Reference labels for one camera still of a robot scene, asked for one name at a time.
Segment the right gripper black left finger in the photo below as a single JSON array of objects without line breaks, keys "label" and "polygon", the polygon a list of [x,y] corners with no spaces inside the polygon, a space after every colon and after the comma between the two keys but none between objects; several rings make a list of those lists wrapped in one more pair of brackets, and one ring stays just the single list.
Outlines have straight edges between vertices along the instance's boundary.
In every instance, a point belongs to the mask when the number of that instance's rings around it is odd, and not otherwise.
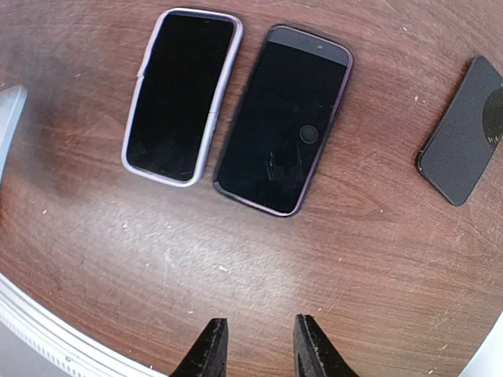
[{"label": "right gripper black left finger", "polygon": [[227,354],[227,319],[213,318],[170,376],[225,377]]}]

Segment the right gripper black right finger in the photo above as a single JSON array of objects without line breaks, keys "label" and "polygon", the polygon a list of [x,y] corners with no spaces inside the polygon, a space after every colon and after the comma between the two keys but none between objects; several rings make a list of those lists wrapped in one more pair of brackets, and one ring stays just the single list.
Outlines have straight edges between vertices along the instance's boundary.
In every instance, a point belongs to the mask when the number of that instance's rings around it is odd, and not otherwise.
[{"label": "right gripper black right finger", "polygon": [[295,377],[358,376],[311,315],[296,315],[293,350]]}]

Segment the dark purple smartphone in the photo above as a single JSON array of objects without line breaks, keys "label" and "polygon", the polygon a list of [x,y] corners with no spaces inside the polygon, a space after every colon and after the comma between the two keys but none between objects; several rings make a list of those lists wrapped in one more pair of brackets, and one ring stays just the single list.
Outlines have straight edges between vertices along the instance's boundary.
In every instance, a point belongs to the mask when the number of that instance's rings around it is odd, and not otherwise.
[{"label": "dark purple smartphone", "polygon": [[350,50],[339,43],[296,27],[273,26],[231,122],[215,188],[274,216],[297,213],[353,63]]}]

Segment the light blue phone case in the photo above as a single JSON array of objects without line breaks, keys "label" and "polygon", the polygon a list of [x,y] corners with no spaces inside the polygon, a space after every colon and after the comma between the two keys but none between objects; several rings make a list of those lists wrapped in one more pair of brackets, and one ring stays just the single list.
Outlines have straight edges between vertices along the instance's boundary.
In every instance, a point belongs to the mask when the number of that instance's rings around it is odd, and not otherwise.
[{"label": "light blue phone case", "polygon": [[2,177],[5,169],[9,148],[24,109],[27,95],[28,91],[22,85],[12,86],[1,92],[0,177]]}]

